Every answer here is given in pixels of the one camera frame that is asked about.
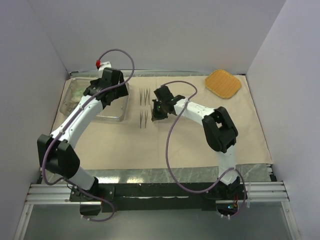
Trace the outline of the beige cloth wrap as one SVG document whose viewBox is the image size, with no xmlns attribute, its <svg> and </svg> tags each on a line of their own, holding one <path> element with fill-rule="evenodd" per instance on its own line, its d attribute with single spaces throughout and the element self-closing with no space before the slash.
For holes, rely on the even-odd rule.
<svg viewBox="0 0 320 240">
<path fill-rule="evenodd" d="M 129 81 L 129 98 L 125 118 L 121 122 L 93 121 L 79 138 L 75 152 L 85 170 L 162 169 L 167 167 L 165 147 L 176 117 L 151 121 L 150 106 L 140 105 L 139 88 L 151 91 L 168 83 L 174 95 L 209 108 L 227 109 L 238 137 L 235 157 L 238 164 L 270 164 L 270 152 L 257 116 L 245 76 L 238 75 L 240 90 L 229 99 L 222 99 L 205 87 L 204 76 L 133 77 Z M 144 114 L 148 121 L 144 127 Z M 140 129 L 140 111 L 143 111 Z M 172 168 L 213 167 L 217 154 L 208 146 L 200 124 L 181 117 L 170 135 L 169 165 Z"/>
</svg>

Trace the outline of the gauze packet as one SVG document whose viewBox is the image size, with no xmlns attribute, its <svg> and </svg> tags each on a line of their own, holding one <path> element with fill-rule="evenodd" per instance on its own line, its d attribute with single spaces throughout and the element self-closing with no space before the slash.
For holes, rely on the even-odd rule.
<svg viewBox="0 0 320 240">
<path fill-rule="evenodd" d="M 77 88 L 74 93 L 72 94 L 72 97 L 70 99 L 73 103 L 79 103 L 81 101 L 81 98 L 83 96 L 84 88 Z"/>
</svg>

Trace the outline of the steel mesh instrument tray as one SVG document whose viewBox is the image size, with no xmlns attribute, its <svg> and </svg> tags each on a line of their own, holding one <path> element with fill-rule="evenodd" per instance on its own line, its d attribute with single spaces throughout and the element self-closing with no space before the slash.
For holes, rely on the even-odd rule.
<svg viewBox="0 0 320 240">
<path fill-rule="evenodd" d="M 84 88 L 84 90 L 90 85 L 90 81 L 95 80 L 95 77 L 75 77 L 68 81 L 66 86 L 66 92 L 62 97 L 62 104 L 59 111 L 66 117 L 68 117 L 72 111 L 76 108 L 79 102 L 72 102 L 72 94 L 78 88 Z M 111 105 L 107 105 L 104 110 L 96 115 L 95 122 L 121 122 L 125 118 L 129 96 L 124 96 L 114 100 Z"/>
</svg>

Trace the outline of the orange woven bamboo tray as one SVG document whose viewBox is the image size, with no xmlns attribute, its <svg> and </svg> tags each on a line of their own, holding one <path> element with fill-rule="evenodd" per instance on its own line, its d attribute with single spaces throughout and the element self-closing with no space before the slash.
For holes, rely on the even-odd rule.
<svg viewBox="0 0 320 240">
<path fill-rule="evenodd" d="M 223 69 L 217 69 L 207 76 L 204 85 L 222 99 L 232 98 L 242 87 L 238 78 Z"/>
</svg>

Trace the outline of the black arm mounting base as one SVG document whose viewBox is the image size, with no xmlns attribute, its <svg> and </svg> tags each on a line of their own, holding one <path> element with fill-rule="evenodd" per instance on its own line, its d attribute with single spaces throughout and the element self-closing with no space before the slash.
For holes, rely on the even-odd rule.
<svg viewBox="0 0 320 240">
<path fill-rule="evenodd" d="M 229 186 L 219 182 L 208 189 L 209 182 L 185 183 L 193 193 L 180 188 L 176 183 L 101 183 L 95 195 L 83 194 L 73 187 L 69 200 L 79 202 L 80 212 L 85 216 L 99 212 L 142 210 L 189 210 L 219 211 L 233 216 L 239 209 L 239 201 L 245 201 L 248 194 L 238 180 Z"/>
</svg>

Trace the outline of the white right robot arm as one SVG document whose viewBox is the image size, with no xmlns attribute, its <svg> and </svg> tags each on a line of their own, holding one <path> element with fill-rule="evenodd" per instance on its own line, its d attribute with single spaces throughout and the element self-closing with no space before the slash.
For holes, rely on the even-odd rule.
<svg viewBox="0 0 320 240">
<path fill-rule="evenodd" d="M 165 144 L 165 160 L 169 174 L 175 183 L 184 191 L 192 194 L 202 194 L 219 186 L 219 195 L 224 199 L 232 198 L 240 185 L 240 174 L 236 170 L 235 144 L 238 130 L 235 127 L 228 111 L 220 106 L 210 108 L 190 101 L 182 95 L 174 96 L 167 84 L 161 85 L 154 91 L 156 99 L 153 100 L 151 120 L 158 121 L 168 118 L 169 114 L 175 115 L 172 126 L 169 129 Z M 203 190 L 191 190 L 182 185 L 172 172 L 169 163 L 169 143 L 171 133 L 180 117 L 186 117 L 203 127 L 208 146 L 218 156 L 218 179 L 208 188 Z"/>
</svg>

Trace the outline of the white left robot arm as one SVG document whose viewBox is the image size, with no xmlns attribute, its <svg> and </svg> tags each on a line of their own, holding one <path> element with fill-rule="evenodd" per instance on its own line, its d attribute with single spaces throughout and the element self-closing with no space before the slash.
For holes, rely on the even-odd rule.
<svg viewBox="0 0 320 240">
<path fill-rule="evenodd" d="M 49 182 L 46 172 L 59 175 L 62 180 L 77 186 L 88 201 L 100 193 L 99 181 L 81 166 L 75 152 L 76 144 L 90 122 L 114 100 L 128 96 L 129 91 L 123 73 L 106 67 L 101 77 L 90 81 L 79 103 L 67 119 L 50 135 L 42 134 L 37 139 L 39 164 L 43 180 Z"/>
</svg>

